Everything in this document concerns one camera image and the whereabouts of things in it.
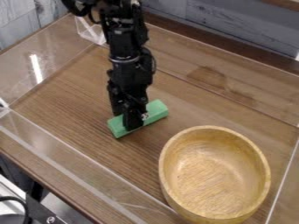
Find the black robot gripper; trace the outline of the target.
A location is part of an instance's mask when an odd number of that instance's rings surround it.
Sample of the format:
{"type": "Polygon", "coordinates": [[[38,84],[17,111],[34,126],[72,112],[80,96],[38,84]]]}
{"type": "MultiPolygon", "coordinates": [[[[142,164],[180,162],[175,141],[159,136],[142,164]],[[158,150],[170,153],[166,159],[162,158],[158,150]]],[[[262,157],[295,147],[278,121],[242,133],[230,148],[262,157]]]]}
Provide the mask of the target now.
{"type": "Polygon", "coordinates": [[[123,114],[127,131],[144,125],[148,103],[147,89],[154,83],[155,57],[138,55],[134,58],[110,57],[112,68],[107,70],[107,91],[114,116],[123,114]]]}

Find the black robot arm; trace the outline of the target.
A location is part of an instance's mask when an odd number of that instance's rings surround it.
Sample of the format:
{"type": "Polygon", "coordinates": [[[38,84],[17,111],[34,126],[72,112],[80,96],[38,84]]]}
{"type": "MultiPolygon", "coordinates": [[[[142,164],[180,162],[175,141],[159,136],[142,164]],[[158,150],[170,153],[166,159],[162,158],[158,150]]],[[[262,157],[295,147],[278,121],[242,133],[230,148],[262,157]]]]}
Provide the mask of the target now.
{"type": "Polygon", "coordinates": [[[107,91],[115,116],[127,131],[144,125],[147,88],[154,83],[155,57],[146,47],[148,29],[140,0],[62,0],[76,17],[102,25],[112,68],[107,91]]]}

